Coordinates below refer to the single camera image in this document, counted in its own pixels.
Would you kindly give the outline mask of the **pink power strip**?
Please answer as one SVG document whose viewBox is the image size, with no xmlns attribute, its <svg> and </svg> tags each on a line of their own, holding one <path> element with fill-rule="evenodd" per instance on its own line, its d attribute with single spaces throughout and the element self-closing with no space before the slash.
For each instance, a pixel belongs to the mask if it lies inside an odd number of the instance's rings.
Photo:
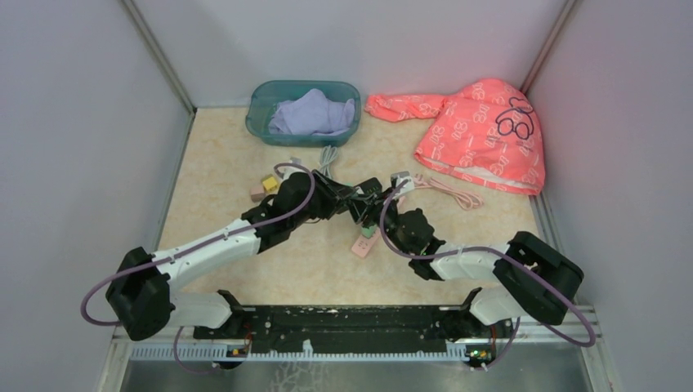
<svg viewBox="0 0 693 392">
<path fill-rule="evenodd" d="M 380 237 L 381 234 L 379 231 L 374 231 L 369 237 L 361 234 L 353 243 L 351 252 L 359 258 L 364 259 L 370 253 L 371 249 L 378 242 Z"/>
</svg>

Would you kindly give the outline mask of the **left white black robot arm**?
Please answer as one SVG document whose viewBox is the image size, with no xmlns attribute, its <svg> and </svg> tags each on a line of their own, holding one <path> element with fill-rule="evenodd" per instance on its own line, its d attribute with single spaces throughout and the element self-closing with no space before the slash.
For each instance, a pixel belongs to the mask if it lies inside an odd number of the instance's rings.
<svg viewBox="0 0 693 392">
<path fill-rule="evenodd" d="M 358 216 L 367 197 L 363 185 L 343 185 L 317 171 L 295 171 L 275 193 L 212 234 L 158 253 L 143 247 L 129 251 L 105 298 L 133 341 L 173 325 L 215 328 L 226 338 L 236 337 L 244 329 L 245 317 L 230 294 L 184 301 L 175 293 L 223 265 L 285 242 L 308 221 L 328 220 L 346 211 Z"/>
</svg>

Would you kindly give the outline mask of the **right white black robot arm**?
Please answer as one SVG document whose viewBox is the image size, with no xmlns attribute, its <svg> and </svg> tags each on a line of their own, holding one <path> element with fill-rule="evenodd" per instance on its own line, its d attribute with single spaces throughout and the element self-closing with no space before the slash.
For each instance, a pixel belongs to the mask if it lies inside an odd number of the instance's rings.
<svg viewBox="0 0 693 392">
<path fill-rule="evenodd" d="M 353 197 L 348 208 L 355 223 L 377 226 L 390 250 L 408 259 L 409 268 L 424 280 L 494 283 L 464 302 L 460 325 L 469 336 L 482 336 L 493 323 L 524 315 L 557 326 L 575 307 L 583 271 L 534 234 L 518 231 L 497 246 L 447 243 L 435 236 L 421 209 L 399 212 L 391 192 Z"/>
</svg>

